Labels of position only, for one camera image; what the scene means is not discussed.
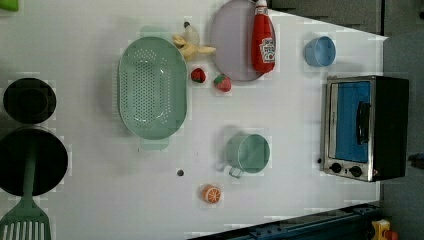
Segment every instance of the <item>toaster oven knob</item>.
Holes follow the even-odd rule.
[[[353,175],[354,177],[359,177],[359,176],[361,176],[361,175],[362,175],[362,170],[361,170],[361,168],[360,168],[360,167],[358,167],[358,166],[354,166],[354,167],[350,168],[350,169],[349,169],[349,172],[350,172],[350,173],[352,173],[352,175]]]
[[[333,163],[330,169],[335,173],[339,173],[342,170],[342,166],[338,163]]]

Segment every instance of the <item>ketchup bottle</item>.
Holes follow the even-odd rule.
[[[266,0],[258,0],[255,7],[251,57],[253,68],[261,73],[267,73],[275,66],[275,47],[271,24]]]

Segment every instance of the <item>black frying pan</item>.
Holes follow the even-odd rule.
[[[56,94],[45,82],[23,78],[10,84],[3,96],[6,112],[16,121],[36,124],[47,120],[56,108]]]
[[[57,186],[68,168],[68,154],[62,142],[41,127],[19,128],[0,140],[0,187],[22,196],[25,160],[29,144],[35,142],[36,164],[33,196]]]

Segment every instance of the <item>colander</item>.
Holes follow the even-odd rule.
[[[153,140],[142,141],[145,149],[166,147],[187,112],[186,63],[172,43],[154,36],[160,32],[142,29],[144,37],[128,46],[118,69],[121,118],[142,140]]]

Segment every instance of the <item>orange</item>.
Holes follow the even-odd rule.
[[[203,199],[207,203],[217,203],[221,197],[221,190],[215,186],[207,185],[203,189]]]

